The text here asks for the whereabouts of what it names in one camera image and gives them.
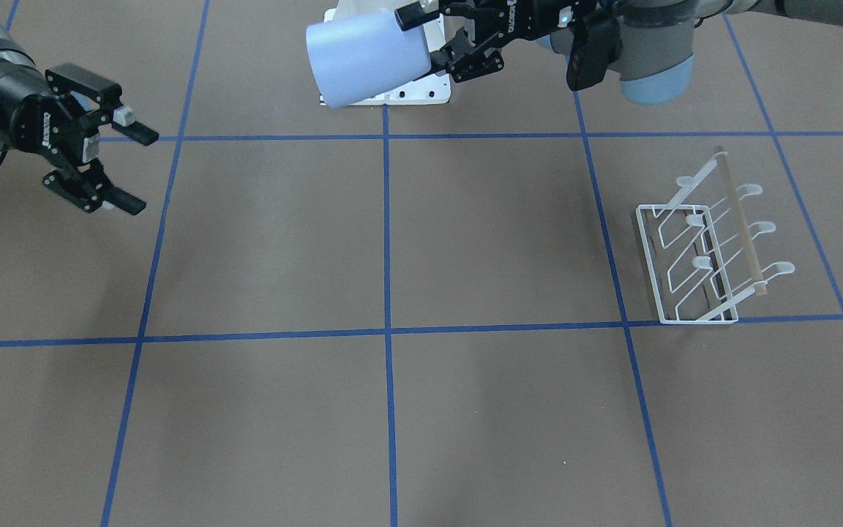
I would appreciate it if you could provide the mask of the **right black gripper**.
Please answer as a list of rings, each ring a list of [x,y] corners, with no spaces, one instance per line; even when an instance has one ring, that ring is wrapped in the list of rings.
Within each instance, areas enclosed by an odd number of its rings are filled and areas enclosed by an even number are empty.
[[[98,129],[150,146],[160,134],[136,119],[121,101],[121,86],[73,63],[44,73],[0,63],[0,126],[4,141],[39,154],[53,170],[42,184],[87,214],[112,206],[140,214],[147,203],[115,186],[98,160]]]

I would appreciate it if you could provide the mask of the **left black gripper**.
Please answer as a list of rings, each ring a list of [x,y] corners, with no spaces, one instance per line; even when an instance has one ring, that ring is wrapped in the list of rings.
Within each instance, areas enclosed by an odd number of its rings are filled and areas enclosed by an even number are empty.
[[[501,48],[512,41],[543,39],[575,26],[596,7],[596,1],[415,1],[394,16],[402,32],[441,14],[464,19],[464,27],[430,53],[431,73],[462,83],[504,70]]]

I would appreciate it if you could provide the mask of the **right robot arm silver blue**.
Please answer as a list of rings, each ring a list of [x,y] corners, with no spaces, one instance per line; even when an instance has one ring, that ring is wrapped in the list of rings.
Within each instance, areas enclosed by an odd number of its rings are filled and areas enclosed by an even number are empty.
[[[121,94],[119,83],[77,64],[38,69],[0,23],[0,156],[16,150],[43,157],[51,166],[43,186],[87,213],[145,208],[111,182],[98,157],[103,126],[141,146],[160,136],[138,122]]]

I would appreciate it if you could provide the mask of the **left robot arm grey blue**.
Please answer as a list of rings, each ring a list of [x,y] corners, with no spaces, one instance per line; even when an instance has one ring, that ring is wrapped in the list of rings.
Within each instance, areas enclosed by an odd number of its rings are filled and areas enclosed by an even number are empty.
[[[403,31],[440,16],[465,20],[430,54],[430,72],[458,83],[501,70],[501,49],[512,41],[546,41],[568,58],[572,92],[615,71],[627,100],[659,105],[689,86],[694,30],[712,17],[743,12],[843,27],[843,1],[414,1],[394,16]]]

